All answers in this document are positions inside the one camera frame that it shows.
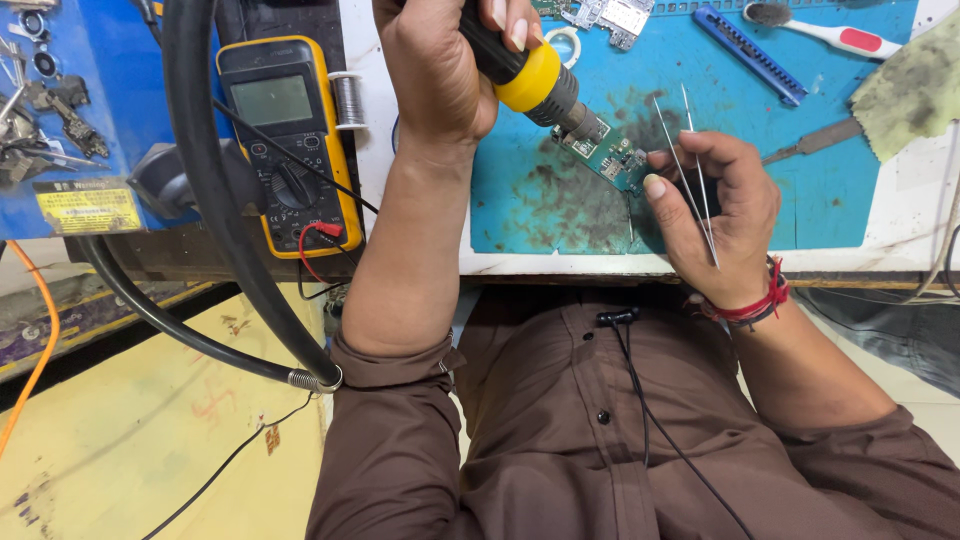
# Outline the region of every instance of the white table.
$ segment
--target white table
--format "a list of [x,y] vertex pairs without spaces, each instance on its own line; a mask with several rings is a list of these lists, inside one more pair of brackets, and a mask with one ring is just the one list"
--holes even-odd
[[[919,0],[912,37],[957,9],[960,0]],[[378,206],[394,159],[391,134],[396,97],[373,25],[369,0],[341,0],[347,69],[363,76],[362,94],[368,132],[357,132],[361,190]],[[880,167],[866,237],[858,248],[783,252],[787,272],[927,271],[946,231],[949,207],[960,176],[960,124],[944,135],[914,140]],[[364,209],[367,233],[376,216]],[[462,275],[661,275],[672,271],[660,255],[518,255],[475,253],[469,219],[460,241]],[[960,254],[954,254],[960,266]]]

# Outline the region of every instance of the blue silicone mat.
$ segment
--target blue silicone mat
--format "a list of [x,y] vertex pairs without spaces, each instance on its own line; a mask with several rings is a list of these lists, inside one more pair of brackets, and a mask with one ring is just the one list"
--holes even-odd
[[[605,29],[579,32],[583,53],[572,71],[580,81],[580,99],[650,151],[666,147],[654,95],[671,137],[686,128],[683,83],[697,130],[736,135],[766,156],[849,117],[847,100],[879,66],[813,37],[749,23],[739,14],[741,0],[713,5],[806,86],[810,93],[798,108],[782,104],[696,26],[690,16],[696,3],[674,2],[655,6],[629,52],[609,45]],[[790,0],[790,5],[796,20],[853,26],[905,43],[917,1]],[[558,26],[563,24],[544,21],[545,30]],[[783,195],[771,249],[859,246],[879,167],[863,136],[769,165]],[[552,142],[548,129],[502,105],[496,126],[477,150],[470,232],[478,253],[663,252],[643,195],[617,191]]]

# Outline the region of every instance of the wristband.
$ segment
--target wristband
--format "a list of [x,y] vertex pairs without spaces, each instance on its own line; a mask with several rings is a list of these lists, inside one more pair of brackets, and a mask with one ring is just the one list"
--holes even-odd
[[769,255],[767,256],[767,265],[770,267],[770,290],[760,301],[740,309],[722,309],[715,306],[710,300],[705,299],[700,304],[700,311],[710,320],[724,319],[732,328],[750,327],[750,331],[755,331],[754,324],[766,319],[771,314],[776,315],[779,319],[777,307],[786,302],[790,295],[790,284],[780,273],[782,262],[782,258],[774,259]]

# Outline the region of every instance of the hand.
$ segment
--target hand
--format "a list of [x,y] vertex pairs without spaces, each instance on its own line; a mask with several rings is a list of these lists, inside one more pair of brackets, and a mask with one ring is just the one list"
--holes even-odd
[[[722,272],[713,266],[707,240],[681,191],[663,177],[648,175],[643,187],[660,223],[670,263],[715,306],[749,306],[766,296],[770,285],[766,257],[780,212],[780,189],[764,172],[752,144],[716,132],[681,132],[678,142],[675,149],[688,182],[699,182],[695,180],[697,155],[704,175],[719,179],[717,196],[723,213],[710,218],[710,224]],[[680,178],[669,150],[651,152],[647,158],[658,169],[669,170],[672,165],[668,176],[675,175],[674,182]]]
[[[519,52],[542,44],[530,0],[478,2],[484,25]],[[400,109],[401,145],[472,150],[493,128],[497,100],[460,34],[464,0],[374,0],[373,16]]]

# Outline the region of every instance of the brown shirt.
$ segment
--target brown shirt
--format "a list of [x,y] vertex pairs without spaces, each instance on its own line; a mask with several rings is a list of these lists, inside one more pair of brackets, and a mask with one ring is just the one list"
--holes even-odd
[[[643,468],[640,402],[595,320],[629,294],[488,288],[459,351],[371,357],[338,335],[346,384],[307,538],[744,538],[652,425]],[[646,309],[631,346],[651,411],[758,540],[960,538],[960,472],[906,409],[782,429],[741,393],[718,325]]]

